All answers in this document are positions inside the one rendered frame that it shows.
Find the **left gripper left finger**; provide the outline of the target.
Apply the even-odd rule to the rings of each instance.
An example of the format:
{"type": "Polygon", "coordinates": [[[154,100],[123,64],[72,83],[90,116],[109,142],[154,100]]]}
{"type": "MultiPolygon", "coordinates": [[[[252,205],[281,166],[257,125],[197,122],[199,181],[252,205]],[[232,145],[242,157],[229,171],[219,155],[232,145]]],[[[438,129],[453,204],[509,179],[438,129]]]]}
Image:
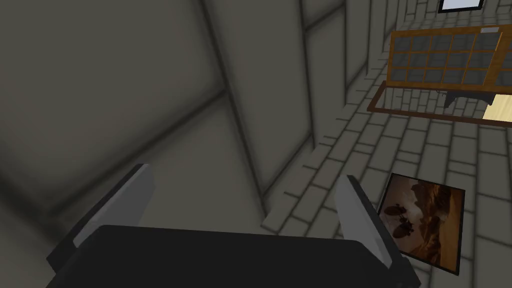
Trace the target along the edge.
{"type": "Polygon", "coordinates": [[[136,164],[48,254],[46,261],[52,270],[58,273],[81,243],[99,227],[137,226],[154,191],[151,166],[147,163],[136,164]]]}

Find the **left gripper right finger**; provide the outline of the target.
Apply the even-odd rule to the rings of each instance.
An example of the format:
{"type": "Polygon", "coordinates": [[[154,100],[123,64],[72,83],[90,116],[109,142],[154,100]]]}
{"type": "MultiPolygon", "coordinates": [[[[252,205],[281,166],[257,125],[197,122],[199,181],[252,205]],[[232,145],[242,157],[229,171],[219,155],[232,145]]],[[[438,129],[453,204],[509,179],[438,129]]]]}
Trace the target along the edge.
{"type": "Polygon", "coordinates": [[[408,260],[393,242],[358,180],[341,174],[334,202],[344,239],[338,252],[346,268],[405,268],[408,260]]]}

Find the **brown framed landscape picture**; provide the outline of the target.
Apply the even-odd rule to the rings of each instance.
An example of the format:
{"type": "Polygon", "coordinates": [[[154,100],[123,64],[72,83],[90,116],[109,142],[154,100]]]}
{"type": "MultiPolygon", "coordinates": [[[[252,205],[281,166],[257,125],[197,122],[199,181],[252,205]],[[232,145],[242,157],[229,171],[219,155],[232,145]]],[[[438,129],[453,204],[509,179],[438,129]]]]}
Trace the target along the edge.
{"type": "Polygon", "coordinates": [[[460,273],[466,191],[391,173],[377,210],[399,251],[460,273]]]}

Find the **wooden glass-paned door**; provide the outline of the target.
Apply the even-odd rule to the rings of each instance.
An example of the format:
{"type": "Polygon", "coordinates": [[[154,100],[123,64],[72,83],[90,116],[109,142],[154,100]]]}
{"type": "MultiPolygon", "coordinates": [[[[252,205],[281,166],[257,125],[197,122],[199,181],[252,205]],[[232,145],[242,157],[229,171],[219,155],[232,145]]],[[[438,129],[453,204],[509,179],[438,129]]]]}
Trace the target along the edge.
{"type": "Polygon", "coordinates": [[[378,106],[390,88],[445,93],[445,109],[459,98],[488,106],[497,95],[512,99],[512,24],[394,30],[387,64],[387,77],[370,101],[368,112],[512,128],[512,121],[501,118],[378,106]]]}

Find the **white window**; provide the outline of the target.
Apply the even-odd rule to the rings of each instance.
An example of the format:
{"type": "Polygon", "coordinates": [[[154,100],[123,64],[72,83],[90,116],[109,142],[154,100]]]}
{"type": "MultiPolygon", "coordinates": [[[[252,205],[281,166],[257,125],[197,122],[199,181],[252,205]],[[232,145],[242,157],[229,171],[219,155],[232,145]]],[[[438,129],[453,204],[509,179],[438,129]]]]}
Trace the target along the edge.
{"type": "Polygon", "coordinates": [[[438,14],[481,10],[485,0],[439,0],[438,14]]]}

